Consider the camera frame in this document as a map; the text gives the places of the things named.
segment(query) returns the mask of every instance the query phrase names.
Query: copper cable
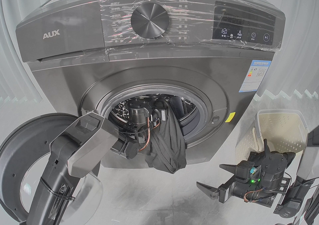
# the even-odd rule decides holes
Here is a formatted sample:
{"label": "copper cable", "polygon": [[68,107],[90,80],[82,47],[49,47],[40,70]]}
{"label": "copper cable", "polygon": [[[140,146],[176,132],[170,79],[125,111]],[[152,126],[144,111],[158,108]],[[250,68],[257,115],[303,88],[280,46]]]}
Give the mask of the copper cable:
{"label": "copper cable", "polygon": [[252,203],[255,203],[255,202],[259,201],[259,199],[248,200],[248,199],[246,198],[246,196],[247,196],[249,193],[259,192],[259,191],[262,191],[263,189],[264,189],[264,188],[261,188],[261,189],[258,190],[258,191],[248,191],[248,192],[246,192],[246,194],[244,195],[244,201],[245,201],[245,202],[252,202]]}
{"label": "copper cable", "polygon": [[154,128],[156,128],[156,127],[158,127],[158,126],[159,126],[159,124],[160,124],[160,121],[159,121],[159,123],[158,123],[155,127],[153,127],[153,129],[154,129]]}
{"label": "copper cable", "polygon": [[150,119],[149,118],[147,118],[147,133],[148,133],[147,142],[144,145],[144,147],[139,149],[138,151],[143,151],[148,146],[148,144],[150,143],[151,130],[150,130]]}

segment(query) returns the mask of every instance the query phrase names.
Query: laundry basket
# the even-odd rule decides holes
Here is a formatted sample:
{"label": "laundry basket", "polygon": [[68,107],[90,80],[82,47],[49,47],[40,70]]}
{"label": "laundry basket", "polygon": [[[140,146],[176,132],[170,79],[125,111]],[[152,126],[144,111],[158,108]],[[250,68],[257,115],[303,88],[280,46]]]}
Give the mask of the laundry basket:
{"label": "laundry basket", "polygon": [[264,151],[263,139],[267,139],[271,151],[302,151],[306,146],[308,128],[297,110],[260,110],[245,136],[236,145],[236,159],[247,160],[251,151]]}

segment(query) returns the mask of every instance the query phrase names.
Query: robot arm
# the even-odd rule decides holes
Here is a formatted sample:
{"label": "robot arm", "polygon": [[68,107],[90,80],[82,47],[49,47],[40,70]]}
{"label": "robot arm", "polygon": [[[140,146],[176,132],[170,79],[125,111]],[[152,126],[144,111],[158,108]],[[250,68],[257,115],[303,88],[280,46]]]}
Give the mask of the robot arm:
{"label": "robot arm", "polygon": [[[294,153],[270,152],[265,139],[265,151],[251,152],[248,161],[241,161],[238,165],[219,167],[234,175],[218,188],[197,182],[197,187],[211,199],[219,199],[225,203],[231,196],[244,199],[266,207],[271,207],[275,196],[285,195],[281,204],[277,204],[274,214],[282,218],[291,218],[300,211],[305,196],[319,178],[319,126],[308,134],[307,146],[303,152],[296,181],[290,186],[291,179],[285,178],[285,169],[294,159]],[[319,214],[319,187],[313,197],[308,199],[304,211],[304,220],[312,225]]]}
{"label": "robot arm", "polygon": [[72,194],[80,178],[91,172],[118,141],[116,146],[124,143],[118,128],[93,112],[72,123],[50,144],[49,161],[22,224],[58,225],[67,204],[74,200]]}
{"label": "robot arm", "polygon": [[133,159],[150,130],[165,120],[167,111],[147,100],[128,103],[130,120],[119,132],[108,119],[90,112],[72,123],[50,144],[50,157],[36,189],[25,225],[58,225],[80,178],[99,165],[111,150]]}

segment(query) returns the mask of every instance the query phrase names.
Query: yellow warning sticker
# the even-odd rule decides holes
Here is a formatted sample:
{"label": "yellow warning sticker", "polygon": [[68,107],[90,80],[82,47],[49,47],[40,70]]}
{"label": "yellow warning sticker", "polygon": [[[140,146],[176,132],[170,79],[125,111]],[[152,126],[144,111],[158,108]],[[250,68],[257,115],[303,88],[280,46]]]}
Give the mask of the yellow warning sticker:
{"label": "yellow warning sticker", "polygon": [[235,113],[236,112],[231,112],[230,115],[228,116],[228,119],[225,122],[230,122],[234,118]]}

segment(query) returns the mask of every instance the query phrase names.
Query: rotary knob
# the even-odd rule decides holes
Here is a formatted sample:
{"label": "rotary knob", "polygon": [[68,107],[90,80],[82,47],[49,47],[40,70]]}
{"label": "rotary knob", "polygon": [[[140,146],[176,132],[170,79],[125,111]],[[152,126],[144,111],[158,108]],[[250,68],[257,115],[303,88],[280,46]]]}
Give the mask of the rotary knob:
{"label": "rotary knob", "polygon": [[163,34],[169,24],[167,12],[159,4],[145,3],[136,8],[131,16],[135,33],[144,38],[155,38]]}

